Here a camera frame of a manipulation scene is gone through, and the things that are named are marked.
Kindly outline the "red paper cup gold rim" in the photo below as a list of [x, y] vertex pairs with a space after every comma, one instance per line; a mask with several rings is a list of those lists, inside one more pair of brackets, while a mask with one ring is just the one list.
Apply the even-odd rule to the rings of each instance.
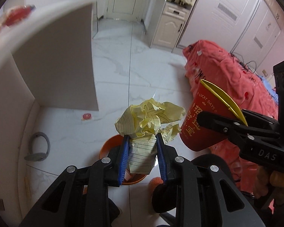
[[202, 79], [181, 126], [180, 138], [186, 147], [198, 152], [225, 140], [234, 122], [248, 126], [235, 101], [220, 87]]

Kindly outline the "yellow lined paper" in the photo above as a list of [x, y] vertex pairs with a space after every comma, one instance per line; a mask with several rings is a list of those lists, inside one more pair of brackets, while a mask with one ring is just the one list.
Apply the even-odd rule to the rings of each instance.
[[150, 174], [157, 154], [156, 135], [160, 133], [165, 144], [174, 140], [181, 131], [179, 121], [185, 114], [183, 107], [153, 98], [127, 107], [115, 128], [119, 135], [130, 137], [127, 167], [131, 174]]

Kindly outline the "orange trash bin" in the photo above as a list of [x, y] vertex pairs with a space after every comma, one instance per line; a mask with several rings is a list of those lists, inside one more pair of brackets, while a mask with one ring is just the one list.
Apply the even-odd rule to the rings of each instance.
[[115, 135], [102, 146], [99, 158], [109, 157], [113, 163], [109, 176], [112, 176], [113, 186], [133, 185], [141, 182], [146, 175], [130, 173], [126, 158], [129, 158], [130, 138]]

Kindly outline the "red bed cover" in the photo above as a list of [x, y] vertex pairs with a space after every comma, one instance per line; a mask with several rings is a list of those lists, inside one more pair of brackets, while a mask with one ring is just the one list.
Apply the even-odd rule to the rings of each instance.
[[[185, 76], [189, 79], [191, 92], [196, 96], [198, 84], [205, 79], [224, 90], [241, 109], [278, 117], [275, 103], [260, 77], [244, 69], [239, 60], [218, 44], [199, 40], [184, 48], [187, 59]], [[223, 158], [230, 168], [236, 186], [252, 193], [257, 165], [239, 157], [239, 148], [223, 140], [209, 148], [212, 154]]]

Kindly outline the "white wardrobe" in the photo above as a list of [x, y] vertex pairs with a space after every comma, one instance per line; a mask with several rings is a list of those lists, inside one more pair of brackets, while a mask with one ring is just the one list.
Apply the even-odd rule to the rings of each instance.
[[284, 60], [284, 10], [277, 0], [196, 0], [178, 48], [210, 40], [257, 73]]

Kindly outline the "cream small cabinet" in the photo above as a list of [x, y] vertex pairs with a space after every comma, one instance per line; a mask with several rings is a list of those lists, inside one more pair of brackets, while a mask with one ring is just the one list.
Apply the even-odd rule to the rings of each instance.
[[189, 14], [190, 10], [183, 6], [167, 0], [156, 0], [147, 29], [149, 46], [173, 50]]

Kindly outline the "white room door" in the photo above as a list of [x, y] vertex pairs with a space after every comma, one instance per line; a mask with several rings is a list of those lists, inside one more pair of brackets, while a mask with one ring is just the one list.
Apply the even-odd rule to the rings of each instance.
[[145, 19], [150, 0], [105, 0], [106, 19], [140, 22]]

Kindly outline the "red apple shaped object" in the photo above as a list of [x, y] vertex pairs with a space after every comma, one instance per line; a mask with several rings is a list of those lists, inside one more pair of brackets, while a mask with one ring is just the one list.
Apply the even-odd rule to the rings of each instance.
[[11, 26], [14, 25], [23, 19], [26, 19], [32, 11], [35, 9], [35, 5], [25, 5], [25, 6], [17, 6], [5, 14], [5, 19], [3, 21], [4, 26]]

